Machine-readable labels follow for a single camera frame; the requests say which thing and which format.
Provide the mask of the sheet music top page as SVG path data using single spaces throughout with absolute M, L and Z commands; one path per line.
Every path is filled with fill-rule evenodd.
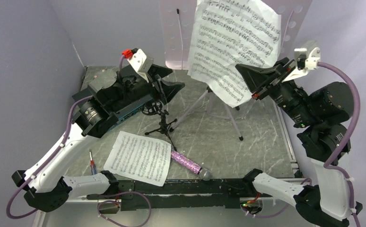
M 194 16 L 188 74 L 227 105 L 251 99 L 235 65 L 272 67 L 281 46 L 281 16 L 261 0 L 200 0 Z

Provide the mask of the sheet music page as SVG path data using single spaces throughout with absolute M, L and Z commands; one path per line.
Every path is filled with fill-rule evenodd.
M 272 67 L 281 46 L 281 16 L 261 0 L 200 0 L 194 16 L 188 74 L 227 105 L 251 99 L 235 65 Z
M 163 186 L 169 172 L 172 146 L 160 139 L 120 131 L 104 170 L 113 174 Z

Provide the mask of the lilac perforated music stand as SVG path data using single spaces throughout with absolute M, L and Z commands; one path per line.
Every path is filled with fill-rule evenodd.
M 309 0 L 161 0 L 166 66 L 187 70 L 228 106 L 251 98 L 236 69 L 272 67 L 292 50 Z

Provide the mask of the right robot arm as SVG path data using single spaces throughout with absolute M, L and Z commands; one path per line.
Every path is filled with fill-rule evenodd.
M 332 82 L 307 94 L 289 76 L 296 63 L 284 58 L 271 68 L 237 64 L 253 99 L 270 97 L 303 131 L 297 135 L 312 162 L 316 185 L 297 185 L 254 169 L 243 178 L 248 196 L 267 194 L 293 206 L 306 221 L 320 227 L 347 227 L 363 206 L 354 199 L 352 180 L 345 170 L 349 138 L 359 116 L 360 101 L 349 79 Z

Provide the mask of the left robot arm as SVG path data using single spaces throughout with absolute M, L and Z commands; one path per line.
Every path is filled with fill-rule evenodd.
M 137 113 L 148 114 L 155 104 L 168 104 L 185 86 L 166 81 L 172 70 L 151 65 L 149 79 L 131 66 L 100 71 L 73 98 L 66 130 L 52 148 L 28 170 L 17 170 L 12 179 L 34 210 L 51 212 L 68 199 L 98 194 L 111 199 L 119 190 L 114 174 L 69 177 L 70 163 L 108 131 Z

